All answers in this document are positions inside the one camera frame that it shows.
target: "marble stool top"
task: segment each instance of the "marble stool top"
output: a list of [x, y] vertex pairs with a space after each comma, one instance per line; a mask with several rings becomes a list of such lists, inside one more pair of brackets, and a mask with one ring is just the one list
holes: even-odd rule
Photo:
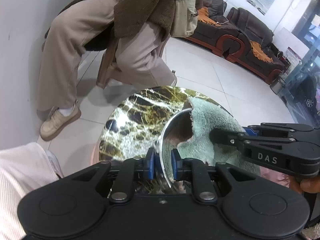
[[106, 122], [99, 139], [99, 161], [144, 157], [149, 147], [155, 145], [166, 122], [182, 110], [188, 97], [220, 106], [199, 92], [180, 87], [157, 87], [129, 96]]

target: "orange towel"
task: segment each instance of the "orange towel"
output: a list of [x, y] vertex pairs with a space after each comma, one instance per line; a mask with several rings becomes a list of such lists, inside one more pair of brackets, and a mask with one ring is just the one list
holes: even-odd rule
[[211, 20], [209, 18], [208, 8], [202, 7], [200, 10], [198, 10], [198, 21], [208, 23], [211, 25], [221, 26], [221, 24], [216, 23], [214, 20]]
[[273, 60], [262, 51], [259, 43], [255, 42], [255, 41], [250, 41], [250, 42], [251, 42], [251, 48], [252, 48], [253, 54], [256, 58], [258, 58], [264, 62], [273, 63]]

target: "screw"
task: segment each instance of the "screw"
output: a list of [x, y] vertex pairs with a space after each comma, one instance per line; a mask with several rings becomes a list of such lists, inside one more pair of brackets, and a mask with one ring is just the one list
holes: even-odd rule
[[125, 200], [127, 198], [127, 194], [124, 192], [115, 192], [111, 195], [111, 198], [114, 200]]
[[212, 200], [214, 199], [216, 196], [215, 194], [213, 194], [212, 192], [208, 192], [208, 191], [205, 191], [205, 192], [201, 192], [199, 194], [199, 197], [203, 200]]

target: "finger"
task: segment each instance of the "finger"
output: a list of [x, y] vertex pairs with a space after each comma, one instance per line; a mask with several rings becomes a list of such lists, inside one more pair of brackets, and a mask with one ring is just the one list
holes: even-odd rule
[[300, 188], [300, 184], [296, 181], [295, 177], [288, 176], [289, 177], [289, 188], [293, 189], [294, 191], [298, 192], [299, 194], [303, 193], [303, 190]]
[[303, 191], [308, 193], [319, 193], [320, 192], [320, 176], [312, 179], [303, 179], [300, 183], [300, 187]]

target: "black leather sofa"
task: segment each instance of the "black leather sofa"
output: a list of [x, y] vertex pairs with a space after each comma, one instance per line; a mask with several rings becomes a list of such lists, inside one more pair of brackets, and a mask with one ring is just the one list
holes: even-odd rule
[[236, 54], [240, 46], [234, 43], [234, 39], [239, 35], [239, 29], [223, 16], [227, 3], [223, 0], [204, 0], [204, 6], [208, 8], [210, 19], [224, 24], [215, 26], [198, 22], [193, 35], [186, 39], [211, 49], [214, 54], [220, 57], [226, 51]]
[[[231, 8], [227, 19], [241, 31], [233, 42], [236, 48], [241, 47], [242, 53], [237, 55], [230, 53], [226, 59], [241, 64], [261, 76], [267, 84], [271, 84], [285, 70], [285, 65], [275, 55], [275, 46], [272, 44], [273, 32], [257, 17], [243, 8]], [[273, 62], [265, 62], [255, 57], [250, 40], [258, 42], [262, 51], [272, 58]]]

